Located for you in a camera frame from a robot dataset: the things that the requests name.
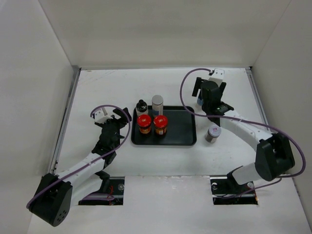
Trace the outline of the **silver-lid bead jar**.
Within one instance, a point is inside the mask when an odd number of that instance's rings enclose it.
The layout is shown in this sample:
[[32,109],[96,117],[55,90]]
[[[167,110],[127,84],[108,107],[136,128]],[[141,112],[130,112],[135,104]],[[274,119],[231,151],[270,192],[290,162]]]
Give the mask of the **silver-lid bead jar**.
[[199,91],[198,97],[197,97],[197,105],[202,106],[203,105],[203,100],[202,100],[202,93]]
[[161,95],[152,97],[152,114],[154,117],[163,115],[163,97]]

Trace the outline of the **red-lid chili sauce jar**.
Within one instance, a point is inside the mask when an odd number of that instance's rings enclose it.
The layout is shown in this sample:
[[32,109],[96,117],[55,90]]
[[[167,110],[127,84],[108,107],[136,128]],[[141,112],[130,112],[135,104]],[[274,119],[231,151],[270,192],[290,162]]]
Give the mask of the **red-lid chili sauce jar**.
[[139,127],[139,132],[147,136],[151,132],[152,119],[149,115],[143,114],[137,118],[137,125]]
[[163,137],[167,133],[168,119],[164,115],[158,115],[154,118],[154,132],[157,136]]

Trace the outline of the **black-cap clear bottle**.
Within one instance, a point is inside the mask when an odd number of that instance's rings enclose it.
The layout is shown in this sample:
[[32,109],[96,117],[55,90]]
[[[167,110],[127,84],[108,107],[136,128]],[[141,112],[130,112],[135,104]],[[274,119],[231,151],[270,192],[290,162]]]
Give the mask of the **black-cap clear bottle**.
[[141,115],[148,115],[148,105],[142,99],[140,99],[138,103],[136,104],[136,114],[137,114],[137,117]]

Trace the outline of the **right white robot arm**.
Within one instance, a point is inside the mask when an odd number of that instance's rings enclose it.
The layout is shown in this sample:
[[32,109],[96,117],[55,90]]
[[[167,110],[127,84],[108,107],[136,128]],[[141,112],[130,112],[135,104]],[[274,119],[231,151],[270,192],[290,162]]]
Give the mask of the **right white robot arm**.
[[227,174],[226,187],[239,192],[244,184],[263,179],[272,181],[295,166],[289,140],[279,132],[260,129],[250,124],[221,98],[225,82],[217,84],[212,79],[197,78],[193,93],[202,100],[202,110],[215,125],[226,129],[246,142],[255,151],[255,162],[241,166]]

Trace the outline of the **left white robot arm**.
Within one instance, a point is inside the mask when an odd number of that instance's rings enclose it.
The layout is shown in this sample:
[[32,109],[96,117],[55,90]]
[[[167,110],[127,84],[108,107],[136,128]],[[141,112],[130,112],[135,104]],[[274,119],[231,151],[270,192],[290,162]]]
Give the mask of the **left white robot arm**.
[[116,157],[116,151],[127,139],[120,130],[131,126],[128,108],[113,106],[113,115],[106,114],[106,105],[94,109],[90,116],[101,134],[86,158],[57,175],[47,173],[41,178],[33,198],[26,208],[53,227],[61,224],[70,208],[81,200],[89,200],[93,192],[105,194],[109,190],[109,175],[104,169]]

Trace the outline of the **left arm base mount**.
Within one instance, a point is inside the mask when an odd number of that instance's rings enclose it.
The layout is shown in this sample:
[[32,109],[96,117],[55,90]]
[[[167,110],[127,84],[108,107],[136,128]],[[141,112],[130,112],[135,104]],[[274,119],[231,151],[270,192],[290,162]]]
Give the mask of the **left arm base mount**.
[[87,195],[78,202],[82,206],[118,206],[123,205],[125,177],[111,177],[108,173],[101,171],[95,173],[96,179],[101,180],[98,190]]

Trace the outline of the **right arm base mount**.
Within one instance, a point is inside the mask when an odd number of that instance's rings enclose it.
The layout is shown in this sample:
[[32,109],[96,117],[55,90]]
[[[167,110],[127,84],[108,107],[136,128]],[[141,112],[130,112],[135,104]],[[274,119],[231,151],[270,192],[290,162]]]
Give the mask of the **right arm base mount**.
[[227,175],[210,177],[214,205],[258,205],[254,182],[239,185]]

